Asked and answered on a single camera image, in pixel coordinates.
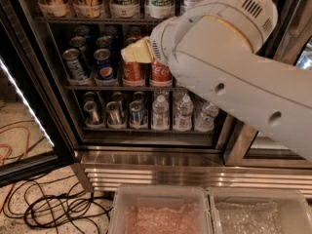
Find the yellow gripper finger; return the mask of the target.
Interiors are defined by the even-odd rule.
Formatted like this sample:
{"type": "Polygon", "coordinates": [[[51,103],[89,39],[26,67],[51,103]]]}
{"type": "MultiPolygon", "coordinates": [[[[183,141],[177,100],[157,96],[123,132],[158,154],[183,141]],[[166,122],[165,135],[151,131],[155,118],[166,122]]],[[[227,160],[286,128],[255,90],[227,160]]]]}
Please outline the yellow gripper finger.
{"type": "Polygon", "coordinates": [[[153,54],[148,37],[137,40],[121,50],[121,56],[125,62],[151,63],[153,54]]]}

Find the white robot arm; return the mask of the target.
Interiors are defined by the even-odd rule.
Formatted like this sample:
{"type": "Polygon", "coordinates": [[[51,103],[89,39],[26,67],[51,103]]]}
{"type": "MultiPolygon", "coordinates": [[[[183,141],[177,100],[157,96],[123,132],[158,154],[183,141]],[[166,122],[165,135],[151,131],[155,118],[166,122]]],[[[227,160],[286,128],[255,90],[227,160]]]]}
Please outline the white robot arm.
{"type": "Polygon", "coordinates": [[[272,0],[203,0],[121,52],[166,65],[180,86],[312,160],[312,72],[258,55],[277,24],[272,0]]]}

